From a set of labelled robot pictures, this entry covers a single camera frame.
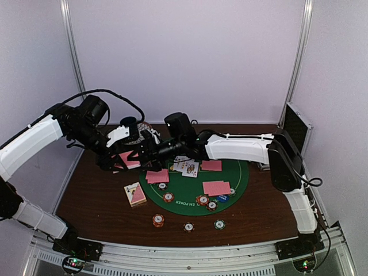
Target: white poker chip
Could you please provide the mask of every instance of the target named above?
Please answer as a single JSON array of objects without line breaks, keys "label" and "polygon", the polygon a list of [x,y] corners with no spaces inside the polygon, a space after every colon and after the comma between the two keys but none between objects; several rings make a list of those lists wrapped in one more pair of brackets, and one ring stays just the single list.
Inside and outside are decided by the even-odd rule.
[{"label": "white poker chip", "polygon": [[216,203],[210,202],[210,203],[208,203],[208,207],[210,207],[211,209],[213,209],[213,208],[215,208],[217,206],[216,206]]},{"label": "white poker chip", "polygon": [[161,223],[163,221],[162,216],[155,216],[155,222]]},{"label": "white poker chip", "polygon": [[159,184],[159,189],[160,190],[166,190],[167,189],[167,184],[166,183],[160,183]]},{"label": "white poker chip", "polygon": [[172,194],[165,194],[165,199],[166,199],[166,200],[171,200],[171,199],[172,199],[172,197],[173,197],[173,195],[172,195]]},{"label": "white poker chip", "polygon": [[200,201],[201,201],[201,203],[207,203],[208,202],[208,197],[201,197]]},{"label": "white poker chip", "polygon": [[194,225],[192,223],[187,223],[184,225],[184,229],[186,231],[192,231],[194,229]]},{"label": "white poker chip", "polygon": [[216,227],[219,227],[219,228],[224,227],[224,222],[223,222],[223,221],[221,221],[221,220],[218,220],[218,221],[216,222]]}]

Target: brown tabletop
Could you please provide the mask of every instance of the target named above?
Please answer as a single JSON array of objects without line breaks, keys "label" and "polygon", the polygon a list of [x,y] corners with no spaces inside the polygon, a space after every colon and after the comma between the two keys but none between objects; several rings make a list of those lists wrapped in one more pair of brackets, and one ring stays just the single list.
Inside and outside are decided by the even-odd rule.
[{"label": "brown tabletop", "polygon": [[[164,125],[154,127],[167,137]],[[275,131],[275,125],[196,125],[232,134],[261,134]],[[112,174],[100,170],[95,155],[86,151],[68,184],[57,215],[74,225],[80,237],[103,242],[138,246],[199,247],[266,242],[297,235],[296,221],[285,196],[273,188],[269,171],[259,171],[250,163],[248,188],[242,198],[228,209],[210,216],[188,217],[170,213],[147,202],[131,208],[124,186],[139,180],[139,171]],[[154,214],[163,214],[162,228],[152,225]],[[224,230],[213,222],[222,219]],[[183,224],[194,223],[195,231],[186,233]]]}]

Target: metal frame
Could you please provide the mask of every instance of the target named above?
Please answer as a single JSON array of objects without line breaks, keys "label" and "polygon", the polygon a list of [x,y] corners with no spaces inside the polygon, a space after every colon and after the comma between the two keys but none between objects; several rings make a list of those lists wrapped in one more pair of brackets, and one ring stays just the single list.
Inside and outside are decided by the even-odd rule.
[{"label": "metal frame", "polygon": [[78,84],[79,92],[86,91],[85,83],[83,81],[82,77],[82,71],[81,71],[81,65],[79,64],[78,55],[76,54],[76,46],[75,46],[75,40],[74,40],[74,34],[73,34],[73,28],[71,24],[71,17],[70,17],[70,11],[69,11],[69,0],[60,0],[60,6],[62,9],[62,16],[65,26],[65,31],[68,38],[69,43],[69,50],[71,55],[71,60],[73,63],[73,70],[76,82]]},{"label": "metal frame", "polygon": [[[327,231],[332,240],[331,248],[345,245],[346,241],[339,227]],[[323,231],[321,237],[325,249],[319,252],[325,252],[328,247],[328,239]],[[84,272],[92,275],[119,275],[120,272],[122,272],[121,275],[135,273],[135,275],[146,276],[236,275],[237,273],[238,275],[243,273],[246,275],[246,272],[272,270],[274,265],[291,261],[291,259],[278,260],[275,242],[277,241],[199,248],[143,247],[101,242],[103,251],[100,261],[88,263]],[[65,257],[61,253],[52,251],[52,243],[49,243],[45,236],[40,233],[36,233],[33,237],[28,256],[23,276],[33,276],[38,260],[59,265]],[[353,267],[349,259],[345,259],[343,262],[345,267]]]},{"label": "metal frame", "polygon": [[283,109],[281,113],[281,117],[279,120],[279,125],[283,124],[283,119],[285,118],[286,104],[292,100],[294,92],[295,92],[295,88],[297,86],[302,58],[305,53],[305,48],[306,48],[306,44],[308,42],[308,37],[309,37],[309,30],[311,28],[313,3],[314,3],[314,0],[305,0],[304,14],[303,14],[303,19],[302,19],[302,24],[301,24],[301,29],[300,29],[300,37],[299,37],[297,54],[295,57],[294,68],[293,68],[292,77],[290,79],[289,88],[287,90],[287,96],[286,96],[285,103],[283,105]]}]

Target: green felt mat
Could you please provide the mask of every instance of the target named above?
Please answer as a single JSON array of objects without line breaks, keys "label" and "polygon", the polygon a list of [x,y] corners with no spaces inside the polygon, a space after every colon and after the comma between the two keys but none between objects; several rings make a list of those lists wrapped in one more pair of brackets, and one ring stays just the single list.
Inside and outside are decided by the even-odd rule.
[{"label": "green felt mat", "polygon": [[[157,184],[148,184],[145,179],[146,172],[140,174],[140,183],[146,194],[154,203],[165,210],[186,216],[206,216],[215,214],[233,205],[245,192],[248,186],[249,170],[246,161],[222,160],[223,171],[202,171],[198,172],[198,177],[183,177],[181,172],[169,169],[170,182],[165,191],[158,189]],[[196,197],[203,195],[203,181],[229,181],[231,188],[236,190],[236,194],[230,197],[226,203],[218,202],[218,208],[211,212],[206,206],[196,203]],[[173,193],[174,200],[171,203],[163,201],[165,193]],[[210,197],[210,200],[217,202],[217,197]]]}]

